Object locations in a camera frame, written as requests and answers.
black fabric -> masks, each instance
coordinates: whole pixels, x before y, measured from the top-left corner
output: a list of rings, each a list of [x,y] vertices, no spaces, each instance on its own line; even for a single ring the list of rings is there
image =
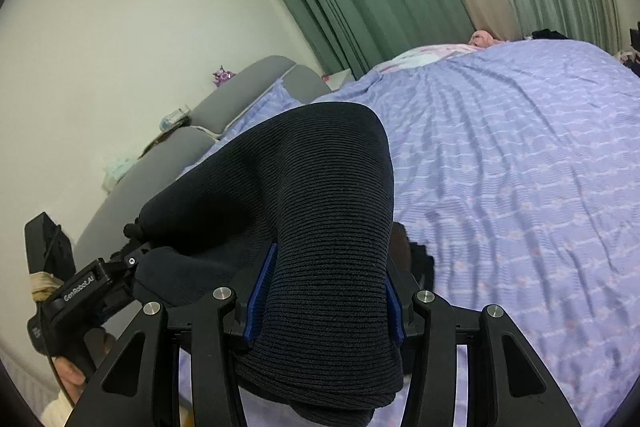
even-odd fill
[[[262,330],[236,371],[303,417],[365,426],[402,388],[388,336],[385,266],[393,171],[382,124],[317,103],[238,136],[149,201],[136,298],[168,305],[228,283],[278,244]]]
[[[623,65],[633,71],[637,76],[640,76],[640,62],[635,60],[625,60]]]
[[[629,33],[631,35],[631,47],[640,52],[640,22],[638,23],[638,29],[631,28]]]
[[[411,273],[423,290],[433,291],[435,284],[434,260],[427,255],[427,248],[417,243],[410,243],[411,248]]]
[[[551,31],[548,28],[545,28],[544,30],[538,30],[536,32],[533,32],[531,34],[531,38],[533,38],[533,39],[551,39],[551,40],[559,40],[559,41],[565,41],[565,40],[569,39],[569,37],[562,35],[562,33],[557,32],[555,30]]]
[[[406,235],[404,225],[393,222],[391,225],[391,239],[389,240],[389,256],[398,271],[411,270],[411,246]]]

hand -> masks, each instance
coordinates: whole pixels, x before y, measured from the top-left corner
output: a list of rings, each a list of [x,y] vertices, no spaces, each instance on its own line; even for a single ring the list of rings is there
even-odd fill
[[[111,333],[104,332],[104,354],[106,355],[116,339]],[[84,391],[84,381],[86,380],[82,371],[65,357],[56,357],[53,359],[53,365],[58,372],[60,382],[64,386],[69,398],[74,403],[78,403],[82,391]]]

black metal bracket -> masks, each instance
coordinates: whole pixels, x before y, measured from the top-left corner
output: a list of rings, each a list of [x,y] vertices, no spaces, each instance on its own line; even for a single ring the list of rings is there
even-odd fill
[[[147,303],[89,381],[67,427],[177,427],[178,347],[186,338],[196,425],[246,427],[223,328],[235,304],[229,288],[168,312]]]
[[[38,312],[27,322],[31,343],[37,352],[67,357],[90,378],[95,365],[84,335],[133,301],[130,280],[136,264],[150,248],[144,244],[126,258],[93,261],[39,304]]]
[[[497,305],[481,312],[452,307],[419,291],[422,346],[401,427],[450,426],[456,402],[456,345],[468,355],[468,427],[579,427],[558,384],[509,315]]]

black cable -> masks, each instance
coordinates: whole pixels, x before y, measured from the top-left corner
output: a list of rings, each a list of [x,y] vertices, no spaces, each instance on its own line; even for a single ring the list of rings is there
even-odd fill
[[[66,390],[65,385],[62,383],[62,380],[60,379],[60,375],[58,374],[58,370],[56,369],[56,366],[53,363],[53,359],[51,358],[51,355],[49,353],[49,347],[47,347],[47,335],[46,335],[46,332],[44,331],[44,321],[43,321],[44,314],[42,311],[42,303],[41,302],[36,303],[36,307],[38,309],[38,321],[40,322],[40,328],[42,329],[42,346],[44,347],[44,352],[46,354],[47,360],[49,361],[49,367],[53,371],[53,375],[54,377],[56,377],[56,382],[58,383],[62,392],[65,394],[66,399],[69,400],[71,407],[74,407],[76,404],[74,403],[73,400],[71,400],[71,397],[69,396],[69,393]]]
[[[53,234],[51,236],[51,240],[49,241],[49,245],[47,246],[47,251],[44,254],[44,260],[43,260],[43,263],[42,263],[42,269],[43,270],[47,266],[47,261],[49,260],[49,256],[51,255],[51,252],[53,251],[53,245],[55,245],[56,239],[58,238],[58,234],[60,233],[61,229],[62,229],[62,227],[60,227],[60,225],[56,225],[56,229],[54,230],[54,232],[53,232]],[[54,377],[56,377],[56,382],[58,383],[58,385],[59,385],[60,389],[62,390],[62,392],[65,394],[66,399],[69,400],[69,403],[71,404],[71,407],[73,407],[75,405],[75,403],[73,402],[73,400],[71,400],[71,397],[69,396],[69,393],[66,390],[66,387],[62,383],[62,380],[60,379],[60,375],[58,374],[56,366],[53,363],[53,359],[51,358],[51,355],[49,353],[49,347],[47,346],[47,335],[46,335],[46,332],[44,331],[45,325],[44,325],[44,312],[42,311],[42,303],[41,302],[36,303],[36,307],[37,307],[37,310],[38,310],[38,321],[40,322],[40,329],[42,330],[42,346],[44,347],[44,352],[45,352],[47,360],[49,362],[49,367],[53,371],[53,375],[54,375]]]
[[[42,262],[43,270],[47,266],[49,255],[51,255],[51,252],[53,251],[53,245],[55,245],[56,243],[56,239],[58,238],[58,234],[60,233],[60,230],[62,230],[62,227],[60,225],[56,225],[56,229],[54,230],[53,235],[51,236],[51,240],[49,241],[49,245],[47,246],[47,251],[44,253],[44,260]]]

bedroom wall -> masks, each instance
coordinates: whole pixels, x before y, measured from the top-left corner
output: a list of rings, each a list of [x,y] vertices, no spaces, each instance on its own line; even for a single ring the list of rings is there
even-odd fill
[[[139,152],[162,116],[282,54],[320,72],[281,0],[6,0],[0,9],[0,344],[51,380],[28,341],[22,227],[41,211],[72,240],[105,197],[110,158]]]

